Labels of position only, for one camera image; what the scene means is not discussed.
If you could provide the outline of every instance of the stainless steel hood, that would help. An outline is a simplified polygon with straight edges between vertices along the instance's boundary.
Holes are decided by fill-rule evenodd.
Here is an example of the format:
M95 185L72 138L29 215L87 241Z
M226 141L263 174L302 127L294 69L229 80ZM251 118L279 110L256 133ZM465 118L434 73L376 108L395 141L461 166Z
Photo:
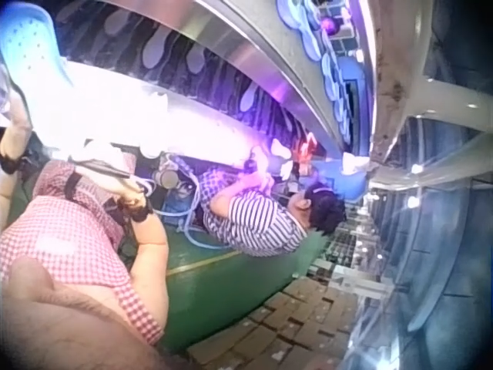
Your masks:
M312 131L328 156L343 140L324 92L320 65L304 54L299 35L277 14L275 1L106 0L198 42L235 66Z

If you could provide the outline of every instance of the worker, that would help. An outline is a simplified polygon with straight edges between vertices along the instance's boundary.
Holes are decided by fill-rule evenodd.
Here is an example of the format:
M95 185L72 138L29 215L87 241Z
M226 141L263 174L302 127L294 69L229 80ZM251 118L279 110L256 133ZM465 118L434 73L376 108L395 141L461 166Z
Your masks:
M152 347L168 315L168 242L136 183L52 160L25 212L5 228L32 132L22 95L12 86L8 93L11 124L0 141L2 350L16 368L168 368ZM109 152L121 168L123 154ZM116 253L128 219L138 244L130 272Z
M294 252L310 229L332 234L344 201L322 183L292 195L286 207L269 196L265 172L241 177L214 168L199 178L203 224L222 243L254 257Z

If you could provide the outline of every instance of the dark hair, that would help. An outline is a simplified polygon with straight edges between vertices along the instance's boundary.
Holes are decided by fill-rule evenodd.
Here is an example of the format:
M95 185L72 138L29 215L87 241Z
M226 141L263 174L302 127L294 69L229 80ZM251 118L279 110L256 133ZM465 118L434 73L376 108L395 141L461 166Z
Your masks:
M311 200L310 227L321 231L322 235L332 234L346 218L344 200L320 182L310 185L305 198Z

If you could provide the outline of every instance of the pink checkered shirt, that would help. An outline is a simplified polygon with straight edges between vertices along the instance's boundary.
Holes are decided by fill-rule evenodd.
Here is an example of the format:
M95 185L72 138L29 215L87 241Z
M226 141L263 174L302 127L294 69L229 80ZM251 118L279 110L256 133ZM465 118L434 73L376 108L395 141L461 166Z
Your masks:
M46 164L27 209L0 237L0 277L4 281L12 262L28 256L60 283L111 287L130 322L152 345L163 329L133 289L116 253L123 228L102 206L111 195L83 177L73 196L77 203L67 200L64 188L73 170L62 161Z

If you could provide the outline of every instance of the green platform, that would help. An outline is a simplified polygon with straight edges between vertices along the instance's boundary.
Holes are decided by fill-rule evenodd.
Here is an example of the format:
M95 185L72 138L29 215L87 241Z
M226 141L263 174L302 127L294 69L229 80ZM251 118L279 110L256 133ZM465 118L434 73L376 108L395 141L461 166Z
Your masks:
M26 193L19 188L12 202L10 221L25 209L32 181ZM227 259L176 273L177 267L228 254L231 251L210 251L191 245L182 234L168 228L169 319L161 345L169 350L182 350L188 345L242 318L266 298L287 285L294 273L305 275L311 262L320 254L324 240L311 234L294 254L252 258L239 254ZM123 245L126 253L135 250L132 243Z

